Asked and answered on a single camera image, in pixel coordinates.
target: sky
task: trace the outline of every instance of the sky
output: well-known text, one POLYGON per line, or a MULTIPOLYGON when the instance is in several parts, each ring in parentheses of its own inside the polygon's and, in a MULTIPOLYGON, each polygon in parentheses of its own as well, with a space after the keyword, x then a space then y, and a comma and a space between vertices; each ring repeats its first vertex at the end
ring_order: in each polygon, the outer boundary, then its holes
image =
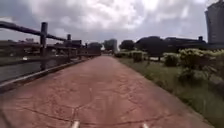
MULTIPOLYGON (((0 0, 0 21, 83 42, 148 36, 207 40, 204 11, 217 0, 0 0)), ((38 37, 0 29, 0 39, 38 37)))

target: brick walkway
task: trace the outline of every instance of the brick walkway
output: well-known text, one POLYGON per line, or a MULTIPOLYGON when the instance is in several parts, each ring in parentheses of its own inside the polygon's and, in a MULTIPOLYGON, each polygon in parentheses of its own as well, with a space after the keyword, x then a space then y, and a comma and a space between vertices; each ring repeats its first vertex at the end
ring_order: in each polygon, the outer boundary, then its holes
POLYGON ((111 57, 98 57, 1 96, 0 128, 212 128, 177 98, 111 57))

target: railing post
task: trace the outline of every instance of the railing post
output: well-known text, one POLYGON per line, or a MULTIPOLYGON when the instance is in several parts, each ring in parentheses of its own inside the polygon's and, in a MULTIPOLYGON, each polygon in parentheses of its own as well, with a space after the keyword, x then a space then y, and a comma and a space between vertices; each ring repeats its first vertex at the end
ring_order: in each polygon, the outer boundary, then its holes
MULTIPOLYGON (((67 35, 67 42, 71 43, 71 34, 67 35)), ((70 59, 71 59, 71 47, 70 47, 70 45, 68 45, 68 46, 69 46, 68 47, 68 61, 70 61, 70 59)))
POLYGON ((41 53, 41 70, 45 70, 46 69, 46 40, 47 40, 47 27, 48 24, 47 22, 42 22, 41 23, 41 35, 40 35, 40 44, 42 45, 41 49, 40 49, 40 53, 41 53))

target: cloud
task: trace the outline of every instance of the cloud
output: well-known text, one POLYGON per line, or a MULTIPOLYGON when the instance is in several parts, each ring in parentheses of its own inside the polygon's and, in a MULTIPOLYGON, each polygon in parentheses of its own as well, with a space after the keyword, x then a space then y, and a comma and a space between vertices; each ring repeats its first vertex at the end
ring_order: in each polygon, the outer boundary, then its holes
POLYGON ((12 17, 0 17, 0 21, 10 22, 13 23, 12 17))
POLYGON ((74 39, 83 40, 150 35, 195 38, 206 36, 206 4, 205 0, 17 0, 15 8, 26 9, 31 19, 19 18, 16 12, 4 17, 36 28, 47 21, 50 33, 63 37, 71 33, 74 39))

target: tree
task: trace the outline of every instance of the tree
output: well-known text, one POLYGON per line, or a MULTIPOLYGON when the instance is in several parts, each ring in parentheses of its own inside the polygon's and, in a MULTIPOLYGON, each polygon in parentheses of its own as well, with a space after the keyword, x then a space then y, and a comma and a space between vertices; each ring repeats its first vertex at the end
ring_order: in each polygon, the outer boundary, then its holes
POLYGON ((147 52, 151 57, 161 57, 167 50, 167 44, 158 36, 141 38, 136 42, 139 50, 147 52))
POLYGON ((120 49, 134 50, 135 44, 132 40, 124 40, 119 47, 120 49))
POLYGON ((116 39, 110 39, 110 40, 105 40, 103 43, 103 46, 104 46, 105 50, 107 50, 107 51, 112 50, 114 52, 117 47, 116 44, 117 44, 116 39))
POLYGON ((90 44, 88 44, 88 49, 93 50, 93 51, 100 51, 102 48, 102 44, 98 43, 98 42, 92 42, 90 44))

